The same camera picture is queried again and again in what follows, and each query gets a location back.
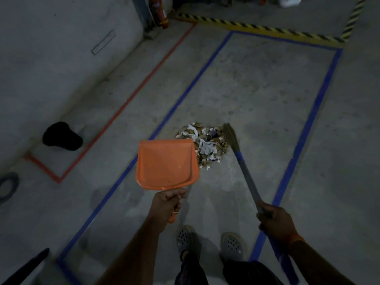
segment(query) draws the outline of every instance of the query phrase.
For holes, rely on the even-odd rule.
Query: broom bristles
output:
[[[239,142],[236,138],[235,130],[232,128],[230,123],[223,124],[223,135],[226,138],[227,144],[231,146],[233,152],[240,151]]]

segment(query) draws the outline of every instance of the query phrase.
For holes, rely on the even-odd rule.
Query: orange wristband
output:
[[[296,241],[303,241],[306,243],[305,239],[303,239],[302,236],[298,234],[298,232],[293,232],[288,237],[288,248],[290,248],[290,245]]]

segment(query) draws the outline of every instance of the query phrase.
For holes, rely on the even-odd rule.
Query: red fire extinguisher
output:
[[[166,15],[164,6],[161,0],[149,0],[150,11],[157,24],[166,29],[169,26],[168,16]]]

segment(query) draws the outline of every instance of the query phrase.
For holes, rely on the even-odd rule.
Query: orange dustpan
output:
[[[168,190],[188,186],[199,177],[192,139],[140,141],[136,181],[144,189]],[[169,223],[173,223],[173,214]]]

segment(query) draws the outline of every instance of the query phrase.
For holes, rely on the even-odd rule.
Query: foot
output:
[[[243,261],[243,247],[234,233],[224,233],[221,236],[220,257],[223,263],[227,260]]]
[[[177,232],[177,248],[179,253],[179,259],[183,261],[186,254],[194,252],[197,254],[197,246],[191,228],[189,226],[183,226]]]
[[[300,2],[301,0],[278,0],[278,3],[283,8],[298,6]]]

